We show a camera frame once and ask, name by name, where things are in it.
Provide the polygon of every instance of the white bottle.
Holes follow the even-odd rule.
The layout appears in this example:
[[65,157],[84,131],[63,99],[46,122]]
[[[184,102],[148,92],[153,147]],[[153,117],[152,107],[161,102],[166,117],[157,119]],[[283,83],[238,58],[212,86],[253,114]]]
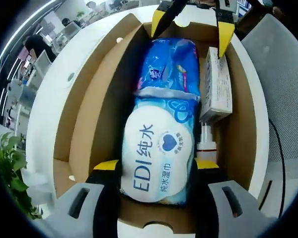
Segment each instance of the white bottle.
[[217,163],[217,144],[213,141],[211,127],[205,123],[201,123],[201,126],[201,142],[197,145],[198,160]]

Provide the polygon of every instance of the round white table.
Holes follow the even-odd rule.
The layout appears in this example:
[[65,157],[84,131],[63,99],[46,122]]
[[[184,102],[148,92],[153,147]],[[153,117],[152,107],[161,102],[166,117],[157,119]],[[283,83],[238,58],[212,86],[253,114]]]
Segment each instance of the round white table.
[[[82,29],[60,52],[45,75],[30,114],[26,142],[26,160],[29,166],[33,166],[38,173],[47,177],[52,191],[53,203],[56,200],[53,179],[53,154],[56,133],[63,107],[71,86],[77,77],[77,73],[94,51],[100,39],[123,17],[129,13],[133,13],[140,22],[151,22],[153,12],[156,8],[157,5],[152,5],[119,12],[98,20]],[[192,5],[187,5],[175,21],[182,26],[188,25],[189,22],[198,22],[213,26],[217,24],[213,10],[199,9]],[[268,160],[269,128],[267,108],[258,75],[245,48],[235,35],[231,43],[242,62],[254,103],[257,145],[249,192],[257,198],[264,181]],[[74,78],[68,83],[68,77],[72,73],[74,73]],[[162,230],[165,230],[163,226],[151,225],[145,229],[138,229],[118,222],[121,237],[124,237],[124,234],[128,235],[128,237],[131,237],[131,235],[146,237],[146,231],[149,230],[151,233],[148,237],[152,237],[154,235],[152,232],[156,232],[156,228],[152,229],[151,227],[157,226],[161,227],[158,229],[158,236],[160,237],[161,232],[163,233]],[[169,233],[172,234],[171,230],[166,231],[165,234],[168,236]]]

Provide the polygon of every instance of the green plant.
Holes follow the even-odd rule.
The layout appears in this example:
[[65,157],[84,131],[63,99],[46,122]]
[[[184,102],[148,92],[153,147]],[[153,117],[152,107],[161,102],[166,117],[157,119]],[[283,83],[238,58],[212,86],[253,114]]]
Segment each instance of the green plant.
[[23,182],[21,169],[26,168],[25,154],[17,150],[20,138],[10,136],[10,133],[0,137],[0,174],[6,185],[7,192],[18,208],[32,219],[42,218],[43,212],[31,204],[31,198],[26,193],[28,186]]
[[81,17],[81,16],[84,16],[84,15],[85,15],[85,13],[83,11],[79,11],[76,16]]

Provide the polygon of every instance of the blue package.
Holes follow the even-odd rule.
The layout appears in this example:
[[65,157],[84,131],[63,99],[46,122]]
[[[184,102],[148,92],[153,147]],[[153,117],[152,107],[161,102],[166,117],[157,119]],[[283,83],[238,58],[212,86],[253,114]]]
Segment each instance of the blue package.
[[199,101],[199,75],[192,41],[160,38],[152,41],[145,55],[136,95]]
[[124,131],[123,194],[140,202],[185,204],[196,105],[195,100],[136,98]]

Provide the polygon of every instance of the black cable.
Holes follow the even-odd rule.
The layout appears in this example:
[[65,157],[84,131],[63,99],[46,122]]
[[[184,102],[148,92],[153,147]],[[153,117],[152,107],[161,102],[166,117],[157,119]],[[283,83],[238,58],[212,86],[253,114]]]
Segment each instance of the black cable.
[[268,119],[269,123],[273,126],[274,131],[276,133],[277,136],[277,140],[278,140],[278,145],[279,145],[279,150],[280,150],[280,155],[282,157],[282,167],[283,167],[283,192],[282,192],[282,201],[280,204],[280,210],[279,210],[279,216],[278,218],[280,218],[282,216],[283,213],[283,209],[284,209],[284,203],[285,203],[285,190],[286,190],[286,170],[285,170],[285,159],[284,159],[284,154],[283,154],[283,149],[282,149],[282,144],[280,142],[280,137],[278,134],[278,131],[275,127],[275,125],[273,124],[272,120]]
[[267,195],[268,195],[270,186],[272,185],[272,182],[273,182],[273,181],[271,181],[271,180],[268,182],[268,186],[267,186],[265,195],[264,195],[264,197],[263,197],[262,202],[260,203],[260,205],[259,205],[259,207],[258,207],[258,210],[261,210],[261,209],[262,209],[262,207],[263,207],[263,205],[264,205],[264,202],[265,202],[265,200],[266,200],[266,198],[267,198]]

